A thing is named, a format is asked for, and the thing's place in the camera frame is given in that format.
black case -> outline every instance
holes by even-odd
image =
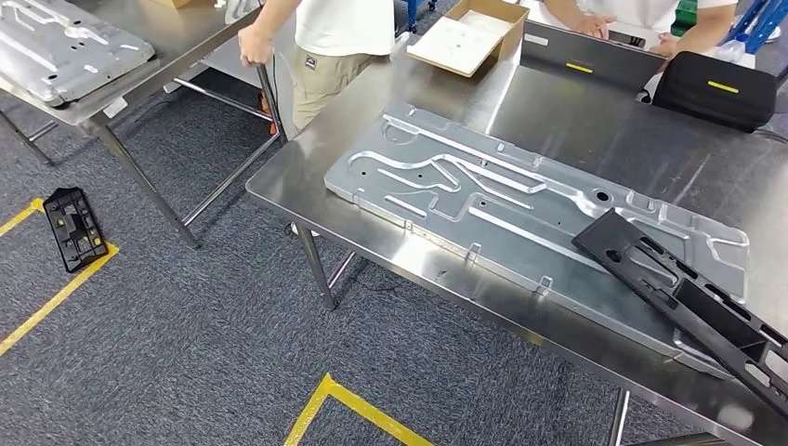
[[[652,103],[753,132],[771,119],[776,96],[771,74],[683,51],[665,68]]]

mounting hole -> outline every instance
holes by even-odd
[[[614,251],[612,249],[609,249],[609,250],[605,251],[605,255],[607,255],[607,257],[610,260],[612,260],[613,262],[615,262],[615,263],[621,262],[621,254],[619,254],[618,251]]]

black plastic frame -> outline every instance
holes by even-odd
[[[66,271],[75,272],[109,253],[81,189],[55,190],[44,201],[44,212]]]
[[[773,352],[788,365],[785,336],[616,214],[615,209],[577,234],[572,243],[657,308],[788,419],[788,383],[767,364],[767,356]],[[675,275],[676,285],[657,280],[633,262],[628,254],[633,249]]]

yellow floor marking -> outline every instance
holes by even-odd
[[[36,198],[30,202],[30,205],[27,209],[23,210],[22,212],[16,214],[8,220],[8,222],[4,223],[3,226],[0,226],[0,237],[3,237],[6,232],[13,230],[19,223],[25,220],[28,216],[32,215],[33,212],[39,211],[44,212],[44,200],[40,198]]]
[[[42,321],[47,314],[51,313],[53,309],[57,308],[60,304],[63,303],[66,298],[71,295],[80,285],[85,283],[86,280],[90,278],[96,271],[98,271],[101,267],[104,266],[107,261],[109,261],[114,255],[118,254],[118,248],[111,243],[107,244],[107,255],[101,257],[99,260],[88,265],[85,269],[80,271],[76,277],[72,279],[66,286],[63,287],[62,290],[58,291],[58,293],[49,299],[49,302],[46,302],[43,307],[41,307],[38,311],[36,311],[27,321],[25,321],[22,325],[19,326],[13,333],[9,334],[6,339],[3,339],[0,342],[0,356],[6,354],[6,352],[14,347],[23,336],[25,336],[28,332],[30,332],[33,327],[38,325],[38,322]]]
[[[19,212],[13,218],[8,220],[3,226],[0,226],[0,237],[2,237],[6,232],[14,229],[19,223],[24,221],[25,218],[32,215],[33,212],[44,212],[44,200],[40,198],[36,198],[30,202],[30,206],[27,209]],[[107,246],[107,255],[96,260],[95,262],[88,265],[85,269],[80,271],[79,274],[76,275],[72,279],[71,282],[66,284],[58,293],[49,299],[48,302],[44,304],[38,311],[36,311],[27,321],[25,321],[22,325],[19,326],[16,330],[14,330],[11,334],[8,335],[6,339],[3,339],[0,342],[0,356],[6,354],[6,352],[14,347],[14,345],[19,342],[28,332],[30,332],[33,327],[38,325],[38,322],[42,321],[47,314],[51,313],[53,309],[57,308],[58,305],[62,304],[66,298],[71,295],[80,285],[85,283],[86,280],[90,278],[96,271],[101,269],[105,263],[107,263],[113,256],[118,254],[118,248],[114,244],[106,243]]]
[[[419,437],[418,434],[411,429],[401,425],[397,420],[380,412],[380,410],[360,396],[336,383],[330,374],[325,374],[318,388],[315,389],[315,393],[312,394],[309,402],[307,402],[307,405],[304,407],[304,410],[301,411],[301,414],[295,420],[293,430],[290,431],[290,435],[288,435],[287,439],[284,441],[284,446],[296,446],[301,441],[304,434],[307,432],[307,427],[309,427],[312,420],[315,419],[322,403],[329,396],[339,400],[339,402],[348,406],[355,413],[363,416],[372,424],[385,430],[392,437],[398,439],[407,446],[432,446],[432,443]]]

gray carpet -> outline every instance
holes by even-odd
[[[196,82],[254,103],[216,72]],[[28,131],[46,121],[0,107]],[[267,126],[181,89],[115,130],[183,214]],[[55,167],[0,133],[0,222],[79,186],[120,253],[0,357],[0,444],[282,444],[325,373],[436,444],[604,444],[616,388],[379,267],[354,263],[325,311],[287,221],[242,181],[192,251],[95,140],[59,128],[40,144]],[[41,215],[0,237],[0,336],[71,278],[50,237]],[[342,254],[318,244],[326,264]],[[637,400],[628,420],[627,442],[692,431]],[[302,444],[396,441],[328,400]]]

